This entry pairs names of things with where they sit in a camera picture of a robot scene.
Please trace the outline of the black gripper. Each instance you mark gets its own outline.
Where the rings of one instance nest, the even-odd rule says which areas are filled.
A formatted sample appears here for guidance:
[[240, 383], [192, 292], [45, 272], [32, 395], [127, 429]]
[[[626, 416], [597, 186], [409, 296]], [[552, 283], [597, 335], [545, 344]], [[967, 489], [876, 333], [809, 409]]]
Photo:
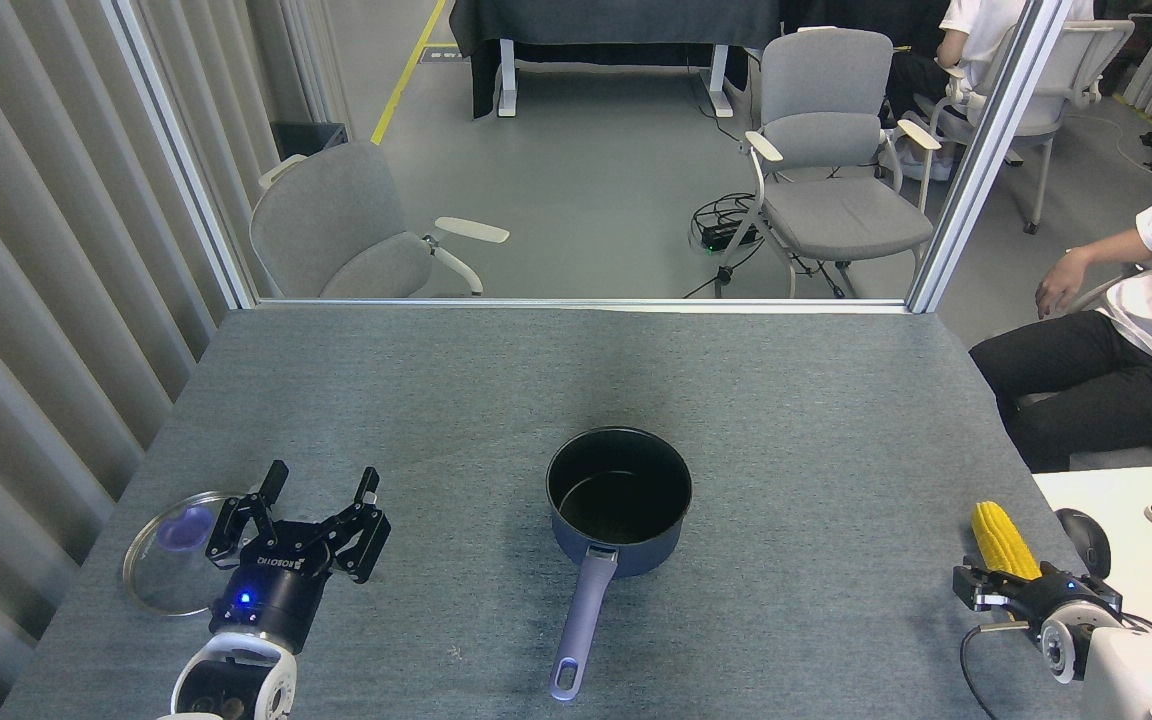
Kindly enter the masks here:
[[[237, 560], [230, 560], [238, 556], [227, 588], [211, 605], [211, 632], [262, 635], [298, 655], [332, 570], [365, 583], [392, 525], [376, 498], [380, 475], [374, 467], [366, 467], [351, 505], [314, 523], [305, 546], [278, 551], [273, 548], [278, 536], [271, 510], [288, 475], [285, 461], [274, 460], [259, 488], [221, 505], [206, 558], [217, 568], [232, 568]], [[242, 538], [250, 521], [257, 533], [244, 547]]]
[[1051, 562], [1039, 564], [1036, 579], [975, 564], [954, 568], [954, 593], [970, 611], [1009, 605], [1023, 588], [1029, 626], [1043, 626], [1048, 620], [1066, 626], [1123, 626], [1123, 596], [1100, 578], [1074, 577]]

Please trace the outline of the person's right hand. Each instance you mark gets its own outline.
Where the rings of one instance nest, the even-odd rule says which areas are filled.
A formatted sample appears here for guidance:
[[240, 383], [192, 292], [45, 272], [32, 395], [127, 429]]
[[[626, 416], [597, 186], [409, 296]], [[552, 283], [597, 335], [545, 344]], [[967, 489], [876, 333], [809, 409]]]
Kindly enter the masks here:
[[1087, 249], [1071, 249], [1047, 270], [1036, 287], [1034, 302], [1039, 320], [1062, 313], [1082, 288], [1087, 266], [1094, 256]]

